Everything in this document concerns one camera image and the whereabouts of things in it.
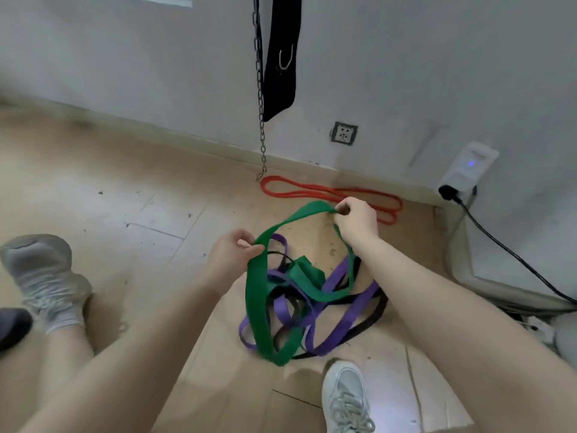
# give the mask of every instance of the white wall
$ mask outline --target white wall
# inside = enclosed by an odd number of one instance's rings
[[[0,0],[0,88],[258,149],[252,0]],[[271,0],[262,0],[265,35]],[[470,140],[501,157],[474,212],[572,285],[577,0],[304,0],[297,98],[270,152],[435,186]],[[354,146],[329,144],[335,120]],[[431,127],[444,127],[415,152]],[[475,272],[537,286],[471,231]]]

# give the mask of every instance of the hook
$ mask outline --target hook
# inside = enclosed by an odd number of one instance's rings
[[[281,57],[281,55],[283,54],[283,51],[282,51],[282,50],[279,51],[279,68],[280,68],[281,70],[283,70],[283,71],[286,71],[287,69],[289,69],[290,63],[292,62],[292,47],[293,47],[293,44],[291,44],[291,46],[290,46],[290,59],[289,59],[289,62],[288,62],[288,64],[286,64],[284,67],[283,67],[283,63],[282,63],[281,60],[280,60],[280,57]]]

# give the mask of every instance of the red resistance band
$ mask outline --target red resistance band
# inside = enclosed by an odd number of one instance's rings
[[[269,182],[273,181],[286,182],[291,185],[294,185],[295,187],[303,188],[303,190],[296,190],[285,193],[273,192],[266,187],[266,185]],[[328,200],[334,203],[339,203],[344,198],[350,196],[348,193],[365,193],[369,195],[388,197],[389,199],[393,199],[395,201],[395,204],[398,205],[396,208],[389,208],[389,207],[383,207],[381,205],[369,204],[374,210],[377,210],[378,212],[385,212],[386,214],[388,214],[389,219],[377,219],[379,223],[383,223],[384,225],[394,225],[397,221],[397,213],[403,209],[403,200],[399,196],[379,192],[377,190],[371,190],[368,188],[360,188],[360,187],[331,188],[314,183],[299,183],[278,175],[267,176],[263,178],[260,181],[260,188],[266,195],[272,197],[283,197],[283,198],[312,197],[315,199]]]

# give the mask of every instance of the sneaker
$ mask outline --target sneaker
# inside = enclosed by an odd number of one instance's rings
[[[0,260],[30,307],[46,324],[46,332],[84,324],[82,314],[92,294],[88,279],[72,272],[72,250],[60,237],[24,235],[0,247]]]
[[[372,433],[365,384],[357,365],[349,361],[333,364],[322,382],[322,411],[328,433]]]

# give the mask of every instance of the electrical socket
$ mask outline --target electrical socket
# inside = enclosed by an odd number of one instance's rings
[[[346,124],[336,121],[335,126],[332,128],[331,141],[334,143],[341,143],[350,146],[353,144],[355,138],[357,137],[358,128],[358,126],[353,124]]]

